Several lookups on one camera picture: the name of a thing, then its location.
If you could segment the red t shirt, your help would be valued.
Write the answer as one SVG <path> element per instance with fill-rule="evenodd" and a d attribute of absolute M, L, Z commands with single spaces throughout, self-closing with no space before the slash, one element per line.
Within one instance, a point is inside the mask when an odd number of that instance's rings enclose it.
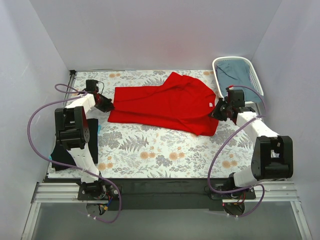
<path fill-rule="evenodd" d="M 160 86 L 116 87 L 108 122 L 142 124 L 213 136 L 218 120 L 210 117 L 216 95 L 201 80 L 171 73 Z"/>

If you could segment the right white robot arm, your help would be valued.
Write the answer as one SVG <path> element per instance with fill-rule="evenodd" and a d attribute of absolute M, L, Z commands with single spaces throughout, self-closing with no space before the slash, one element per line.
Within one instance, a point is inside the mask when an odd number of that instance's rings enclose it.
<path fill-rule="evenodd" d="M 245 104 L 244 87 L 231 85 L 226 88 L 227 96 L 220 98 L 210 116 L 219 121 L 231 120 L 238 131 L 244 131 L 254 144 L 249 167 L 234 172 L 223 179 L 223 185 L 214 188 L 207 177 L 210 190 L 227 194 L 237 199 L 246 189 L 267 180 L 288 179 L 294 173 L 293 140 L 279 135 L 262 120 L 262 116 Z"/>

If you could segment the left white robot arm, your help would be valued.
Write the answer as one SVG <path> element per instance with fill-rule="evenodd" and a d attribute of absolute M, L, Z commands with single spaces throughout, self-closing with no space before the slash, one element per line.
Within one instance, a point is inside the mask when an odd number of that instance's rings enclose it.
<path fill-rule="evenodd" d="M 57 143 L 72 156 L 75 165 L 85 171 L 80 180 L 86 184 L 98 181 L 100 175 L 89 150 L 91 134 L 86 114 L 92 108 L 103 113 L 115 108 L 110 98 L 99 93 L 98 84 L 97 80 L 88 79 L 84 89 L 85 96 L 54 111 Z"/>

